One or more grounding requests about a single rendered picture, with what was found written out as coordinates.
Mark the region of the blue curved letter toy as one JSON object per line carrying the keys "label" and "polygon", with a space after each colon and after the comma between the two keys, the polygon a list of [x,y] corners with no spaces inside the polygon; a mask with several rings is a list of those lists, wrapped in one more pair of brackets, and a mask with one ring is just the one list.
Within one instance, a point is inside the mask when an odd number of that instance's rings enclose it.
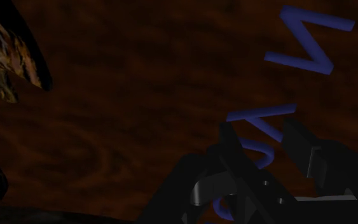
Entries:
{"label": "blue curved letter toy", "polygon": [[233,216],[231,214],[231,211],[228,207],[224,207],[221,204],[222,197],[213,200],[212,207],[215,211],[215,213],[222,219],[228,220],[228,221],[234,221]]}

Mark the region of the blue forked letter toy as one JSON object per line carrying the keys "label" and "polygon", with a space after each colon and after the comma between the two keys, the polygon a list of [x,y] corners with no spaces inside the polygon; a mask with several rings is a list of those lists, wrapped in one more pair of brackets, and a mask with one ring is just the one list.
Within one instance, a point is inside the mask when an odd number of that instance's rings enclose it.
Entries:
{"label": "blue forked letter toy", "polygon": [[226,121],[233,122],[238,120],[246,120],[259,130],[270,136],[272,139],[280,143],[283,138],[283,133],[281,133],[281,131],[279,131],[269,123],[265,122],[262,117],[287,115],[292,114],[295,111],[296,104],[283,104],[265,108],[232,111],[227,114]]}

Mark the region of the blue zigzag letter toy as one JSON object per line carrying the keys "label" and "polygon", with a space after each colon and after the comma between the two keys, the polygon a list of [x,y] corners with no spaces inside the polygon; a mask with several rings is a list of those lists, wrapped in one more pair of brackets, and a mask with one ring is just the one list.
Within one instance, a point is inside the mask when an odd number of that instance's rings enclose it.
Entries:
{"label": "blue zigzag letter toy", "polygon": [[303,23],[309,22],[342,31],[351,31],[355,25],[355,21],[304,10],[294,6],[283,6],[280,11],[280,18],[305,49],[307,54],[309,54],[311,59],[306,60],[281,53],[266,52],[264,60],[325,75],[331,74],[334,68],[333,63]]}

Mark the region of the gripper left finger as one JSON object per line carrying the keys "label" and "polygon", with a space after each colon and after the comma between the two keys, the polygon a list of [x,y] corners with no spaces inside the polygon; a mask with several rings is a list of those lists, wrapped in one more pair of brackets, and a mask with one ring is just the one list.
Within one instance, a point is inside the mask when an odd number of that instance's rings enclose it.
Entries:
{"label": "gripper left finger", "polygon": [[196,224],[218,197],[235,196],[235,224],[290,224],[295,198],[244,153],[231,123],[219,126],[219,142],[206,154],[183,156],[135,224]]}

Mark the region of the blue hooked letter toy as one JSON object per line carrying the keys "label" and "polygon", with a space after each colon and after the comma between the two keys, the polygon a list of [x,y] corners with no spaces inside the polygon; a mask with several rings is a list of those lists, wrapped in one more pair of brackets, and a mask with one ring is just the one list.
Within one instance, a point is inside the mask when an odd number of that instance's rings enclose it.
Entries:
{"label": "blue hooked letter toy", "polygon": [[266,143],[254,141],[251,139],[246,139],[243,137],[240,137],[239,141],[243,148],[247,150],[257,151],[264,154],[262,158],[255,161],[255,165],[259,169],[263,169],[269,166],[273,162],[275,158],[275,151],[271,146],[267,145]]}

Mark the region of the black yellow marbled object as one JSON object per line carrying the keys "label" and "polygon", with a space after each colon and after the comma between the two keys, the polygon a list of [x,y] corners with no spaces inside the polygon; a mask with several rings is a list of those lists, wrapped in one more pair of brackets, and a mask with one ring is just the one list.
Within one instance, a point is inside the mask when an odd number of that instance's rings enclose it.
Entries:
{"label": "black yellow marbled object", "polygon": [[48,66],[25,20],[11,0],[0,0],[0,99],[16,103],[8,73],[45,91],[52,89]]}

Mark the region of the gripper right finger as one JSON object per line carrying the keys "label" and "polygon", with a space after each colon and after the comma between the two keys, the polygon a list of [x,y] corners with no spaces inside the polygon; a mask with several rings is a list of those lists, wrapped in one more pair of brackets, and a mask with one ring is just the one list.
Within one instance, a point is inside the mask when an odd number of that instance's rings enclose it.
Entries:
{"label": "gripper right finger", "polygon": [[320,196],[358,197],[358,153],[330,139],[318,138],[302,123],[287,118],[281,146],[302,175],[312,178]]}

